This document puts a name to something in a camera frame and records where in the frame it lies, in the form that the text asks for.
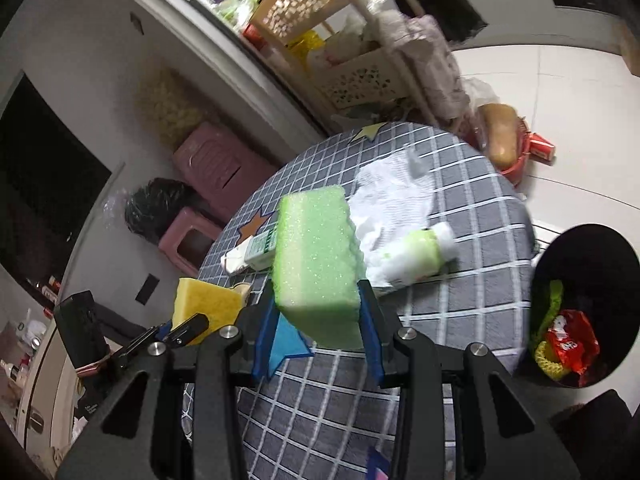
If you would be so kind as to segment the yellow sponge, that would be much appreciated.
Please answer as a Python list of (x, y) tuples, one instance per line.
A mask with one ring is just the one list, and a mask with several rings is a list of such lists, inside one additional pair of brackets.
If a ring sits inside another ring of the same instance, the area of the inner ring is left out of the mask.
[(195, 278), (180, 278), (171, 319), (172, 326), (179, 326), (194, 314), (206, 315), (208, 329), (190, 342), (190, 346), (195, 346), (215, 330), (233, 324), (240, 310), (247, 305), (249, 296), (250, 284), (245, 282), (225, 288)]

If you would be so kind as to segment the red snack bag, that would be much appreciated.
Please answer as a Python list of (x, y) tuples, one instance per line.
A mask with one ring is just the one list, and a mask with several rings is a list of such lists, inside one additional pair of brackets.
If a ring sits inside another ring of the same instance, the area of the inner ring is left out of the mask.
[(585, 313), (561, 310), (551, 322), (546, 341), (562, 367), (583, 375), (600, 354), (600, 344)]

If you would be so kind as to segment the green sponge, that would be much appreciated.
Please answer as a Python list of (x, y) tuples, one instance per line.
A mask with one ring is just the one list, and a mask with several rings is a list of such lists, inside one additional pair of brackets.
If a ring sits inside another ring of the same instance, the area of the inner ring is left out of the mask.
[(358, 282), (366, 277), (344, 188), (288, 194), (278, 208), (274, 303), (321, 348), (362, 348)]

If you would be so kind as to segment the green plastic bag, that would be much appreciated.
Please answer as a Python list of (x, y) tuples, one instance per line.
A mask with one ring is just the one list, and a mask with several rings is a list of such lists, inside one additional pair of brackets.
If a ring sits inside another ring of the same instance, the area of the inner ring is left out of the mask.
[(563, 284), (559, 280), (553, 280), (542, 294), (542, 318), (533, 335), (529, 338), (529, 349), (534, 351), (538, 344), (544, 340), (547, 330), (560, 312), (563, 297)]

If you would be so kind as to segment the white plastic bag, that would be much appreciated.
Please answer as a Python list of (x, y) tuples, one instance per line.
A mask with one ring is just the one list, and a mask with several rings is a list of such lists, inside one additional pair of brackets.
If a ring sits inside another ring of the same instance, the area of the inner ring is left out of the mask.
[(356, 174), (356, 192), (347, 201), (365, 259), (406, 234), (428, 227), (435, 180), (431, 165), (406, 145), (370, 162)]

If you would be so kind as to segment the yellow knitted scrubber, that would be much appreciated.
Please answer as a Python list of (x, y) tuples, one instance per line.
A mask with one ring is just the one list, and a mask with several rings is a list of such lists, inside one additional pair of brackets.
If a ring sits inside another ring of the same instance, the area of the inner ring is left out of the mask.
[(570, 369), (560, 362), (560, 359), (554, 353), (550, 344), (545, 340), (542, 340), (536, 347), (534, 360), (542, 372), (555, 382), (559, 382), (566, 375), (570, 374)]

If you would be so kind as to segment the black garbage bag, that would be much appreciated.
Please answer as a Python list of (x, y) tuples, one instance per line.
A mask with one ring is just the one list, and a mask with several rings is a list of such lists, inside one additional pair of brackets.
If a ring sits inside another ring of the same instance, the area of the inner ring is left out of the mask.
[(155, 178), (137, 188), (125, 202), (124, 219), (130, 232), (158, 245), (184, 207), (196, 196), (191, 185)]

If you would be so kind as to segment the pink plastic stool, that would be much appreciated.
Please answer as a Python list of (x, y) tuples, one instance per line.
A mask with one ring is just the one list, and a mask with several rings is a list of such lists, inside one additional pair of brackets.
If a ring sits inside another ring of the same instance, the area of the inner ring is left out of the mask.
[(209, 204), (213, 216), (228, 223), (278, 168), (224, 126), (202, 122), (172, 155), (188, 185)]

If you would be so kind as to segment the black trash bin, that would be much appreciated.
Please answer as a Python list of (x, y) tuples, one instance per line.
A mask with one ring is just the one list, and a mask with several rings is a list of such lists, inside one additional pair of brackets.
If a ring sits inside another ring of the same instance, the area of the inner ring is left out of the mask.
[(639, 333), (639, 259), (619, 232), (588, 223), (555, 237), (542, 252), (530, 285), (528, 328), (542, 318), (542, 294), (553, 280), (563, 284), (562, 307), (585, 313), (600, 344), (586, 371), (558, 382), (582, 388), (600, 382), (626, 359)]

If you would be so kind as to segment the white green bottle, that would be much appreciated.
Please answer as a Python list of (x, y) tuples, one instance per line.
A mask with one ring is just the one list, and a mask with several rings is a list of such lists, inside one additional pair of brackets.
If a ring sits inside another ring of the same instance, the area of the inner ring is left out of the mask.
[(407, 233), (366, 257), (367, 280), (380, 294), (424, 282), (458, 256), (448, 222)]

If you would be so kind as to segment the woven straw basket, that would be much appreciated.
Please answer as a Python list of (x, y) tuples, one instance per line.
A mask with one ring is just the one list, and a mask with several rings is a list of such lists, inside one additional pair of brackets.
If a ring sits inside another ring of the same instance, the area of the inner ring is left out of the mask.
[(143, 75), (137, 104), (145, 128), (172, 152), (209, 118), (198, 90), (167, 66), (155, 66)]

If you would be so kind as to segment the red plastic basin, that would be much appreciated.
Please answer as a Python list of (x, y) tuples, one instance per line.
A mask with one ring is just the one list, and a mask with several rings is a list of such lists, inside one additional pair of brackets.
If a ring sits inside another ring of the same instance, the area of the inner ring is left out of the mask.
[(517, 188), (524, 179), (525, 170), (530, 154), (530, 132), (524, 118), (518, 118), (518, 142), (516, 147), (516, 159), (510, 167), (500, 168), (500, 174), (506, 178), (514, 188)]

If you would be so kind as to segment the brown bread loaf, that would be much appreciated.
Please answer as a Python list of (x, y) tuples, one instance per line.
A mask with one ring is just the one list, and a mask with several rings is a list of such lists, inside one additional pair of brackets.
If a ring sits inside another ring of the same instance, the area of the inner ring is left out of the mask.
[(485, 155), (498, 169), (510, 167), (516, 159), (518, 114), (510, 105), (490, 103), (478, 109), (485, 144)]

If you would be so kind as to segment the beige plastic basket rack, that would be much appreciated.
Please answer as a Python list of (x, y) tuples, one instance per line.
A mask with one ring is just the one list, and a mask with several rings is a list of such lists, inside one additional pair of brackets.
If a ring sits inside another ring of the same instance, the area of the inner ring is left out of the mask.
[[(405, 2), (417, 16), (425, 14), (419, 0)], [(335, 30), (329, 20), (345, 9), (358, 12), (370, 27), (378, 48), (326, 70), (306, 70), (288, 50), (288, 45), (317, 27), (324, 28), (328, 36), (333, 37)], [(382, 37), (375, 15), (364, 0), (262, 0), (250, 24), (280, 52), (291, 67), (293, 76), (307, 85), (309, 94), (317, 98), (327, 112), (410, 98), (426, 119), (433, 118), (408, 62), (401, 54), (392, 51), (390, 40)]]

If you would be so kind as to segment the pink floral cloth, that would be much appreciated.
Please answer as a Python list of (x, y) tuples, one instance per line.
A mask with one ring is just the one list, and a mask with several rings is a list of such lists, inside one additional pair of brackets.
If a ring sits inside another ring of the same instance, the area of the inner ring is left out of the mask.
[(434, 116), (441, 122), (462, 117), (470, 98), (464, 91), (459, 65), (434, 16), (409, 18), (399, 11), (386, 10), (376, 19), (383, 39), (409, 64)]

